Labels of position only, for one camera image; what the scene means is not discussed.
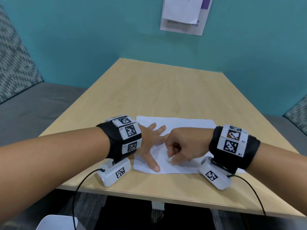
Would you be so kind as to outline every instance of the hand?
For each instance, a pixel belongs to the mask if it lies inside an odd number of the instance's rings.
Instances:
[[[167,135],[160,136],[160,134],[166,129],[165,125],[153,131],[156,125],[156,123],[153,123],[149,127],[144,127],[139,124],[142,132],[142,144],[141,147],[136,150],[135,154],[140,155],[146,161],[149,168],[151,168],[153,171],[159,172],[160,166],[150,154],[150,149],[156,144],[164,143]]]
[[[214,129],[180,127],[171,131],[165,145],[172,165],[202,157],[209,151]]]

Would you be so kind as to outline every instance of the sheet of paper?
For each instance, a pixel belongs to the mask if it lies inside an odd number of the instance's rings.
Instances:
[[[206,119],[180,119],[180,118],[163,118],[163,117],[145,117],[137,116],[136,121],[141,125],[148,127],[152,123],[156,123],[159,128],[162,125],[166,126],[165,132],[161,135],[166,135],[171,132],[172,129],[178,127],[199,127],[199,128],[215,128],[216,125],[213,120]],[[154,172],[151,170],[146,162],[137,155],[134,155],[133,169],[148,173],[148,174],[198,174],[198,167],[201,165],[201,161],[206,156],[213,155],[208,152],[203,157],[192,159],[190,162],[185,162],[180,165],[172,166],[168,160],[167,148],[165,144],[153,146],[150,150],[153,158],[160,166],[160,172]]]
[[[162,14],[165,8],[165,1],[163,2]],[[173,31],[178,33],[185,33],[191,35],[203,35],[205,24],[209,15],[212,0],[203,0],[201,9],[199,11],[198,19],[196,23],[185,23],[178,20],[161,18],[161,31]]]
[[[165,0],[162,18],[196,23],[203,0]]]

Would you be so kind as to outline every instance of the table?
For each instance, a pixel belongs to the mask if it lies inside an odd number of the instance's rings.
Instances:
[[[118,115],[212,119],[247,129],[259,140],[297,152],[222,73],[120,58],[41,135],[92,127]],[[133,168],[133,156],[130,158]],[[104,161],[88,168],[59,188],[75,190],[82,179]],[[249,174],[270,216],[304,216]],[[90,176],[80,188],[151,201],[261,214],[250,187],[232,178],[219,191],[200,174],[145,174],[133,169],[110,187]]]

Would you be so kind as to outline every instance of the wall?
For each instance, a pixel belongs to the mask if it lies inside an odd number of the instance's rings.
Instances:
[[[160,31],[162,2],[1,0],[47,82],[89,87],[125,57],[221,71],[263,114],[307,94],[307,0],[213,0],[202,37]]]

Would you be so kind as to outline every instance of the couch backrest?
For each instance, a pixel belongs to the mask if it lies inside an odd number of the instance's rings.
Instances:
[[[0,104],[43,81],[0,5]]]
[[[290,109],[285,117],[307,135],[307,96]]]

